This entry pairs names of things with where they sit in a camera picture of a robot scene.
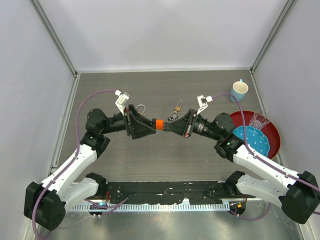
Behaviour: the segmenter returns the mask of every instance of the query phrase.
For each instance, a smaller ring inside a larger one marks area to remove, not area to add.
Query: blue mug
[[[245,84],[242,79],[240,79],[240,81],[236,81],[232,85],[232,89],[230,93],[233,94],[238,101],[241,101],[245,97],[248,90],[249,90],[248,85]],[[236,102],[232,96],[230,96],[230,100],[233,103]]]

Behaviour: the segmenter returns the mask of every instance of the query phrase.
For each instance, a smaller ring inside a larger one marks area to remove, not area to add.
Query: metal frame
[[[65,63],[67,64],[67,66],[69,67],[72,75],[75,77],[77,75],[77,71],[74,67],[74,65],[72,64],[67,51],[65,50],[64,46],[62,45],[61,41],[58,38],[58,35],[56,33],[56,31],[54,30],[53,26],[51,25],[44,9],[42,8],[39,0],[30,0],[31,4],[33,5],[35,11],[37,12],[39,18],[41,19],[45,29],[47,30],[48,34],[50,35],[50,37],[52,38],[55,46],[57,47],[58,51],[60,52],[63,60],[65,61]]]
[[[79,79],[80,79],[80,74],[78,74],[74,78],[70,92],[69,92],[69,97],[66,103],[64,114],[62,115],[62,120],[60,122],[59,133],[58,133],[56,144],[54,147],[48,175],[50,175],[58,167],[59,157],[60,157],[61,149],[64,143],[65,135],[67,132],[67,126],[68,126],[69,118],[71,115],[72,106],[74,104],[74,100],[75,100],[75,96],[76,96],[76,92],[79,84]]]
[[[287,0],[286,3],[284,4],[284,7],[283,7],[280,15],[276,19],[276,21],[271,29],[271,32],[269,33],[268,37],[266,38],[258,56],[256,57],[253,65],[250,69],[251,72],[254,73],[256,71],[259,63],[261,62],[262,58],[266,54],[270,44],[275,39],[276,34],[279,32],[279,29],[281,28],[282,24],[284,23],[284,20],[286,19],[286,17],[288,16],[289,12],[291,11],[291,9],[293,8],[293,6],[296,2],[297,2],[297,0]]]
[[[310,220],[308,220],[305,224],[300,224],[300,230],[305,240],[316,240],[316,235],[314,230],[311,227]]]
[[[144,72],[189,72],[189,71],[227,71],[250,70],[250,67],[194,67],[194,68],[141,68],[115,70],[79,70],[78,74],[106,74],[106,73],[144,73]]]

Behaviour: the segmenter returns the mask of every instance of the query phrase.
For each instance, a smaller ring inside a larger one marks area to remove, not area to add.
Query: white bracket
[[[198,100],[198,103],[199,103],[199,108],[196,111],[197,115],[208,107],[209,102],[212,102],[211,96],[204,97],[203,95],[200,95],[200,96],[197,96],[196,99]]]
[[[128,99],[130,98],[130,95],[127,92],[121,92],[119,90],[116,90],[115,95],[119,96],[118,99],[115,101],[115,105],[117,106],[117,108],[120,110],[120,112],[122,113],[122,115],[125,115],[125,103],[128,101]]]

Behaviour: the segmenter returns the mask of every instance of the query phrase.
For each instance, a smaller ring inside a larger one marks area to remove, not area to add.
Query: black bracket
[[[194,122],[195,116],[196,110],[190,108],[189,111],[180,119],[170,123],[166,122],[163,125],[163,130],[188,138],[191,136],[196,123]]]
[[[132,139],[139,139],[156,133],[156,122],[141,115],[134,105],[125,109],[125,129]]]

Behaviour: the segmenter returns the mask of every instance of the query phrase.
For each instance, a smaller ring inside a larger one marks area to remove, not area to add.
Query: brass padlock
[[[178,101],[178,104],[174,107],[174,111],[176,111],[177,113],[180,112],[182,104],[184,104],[183,101]]]

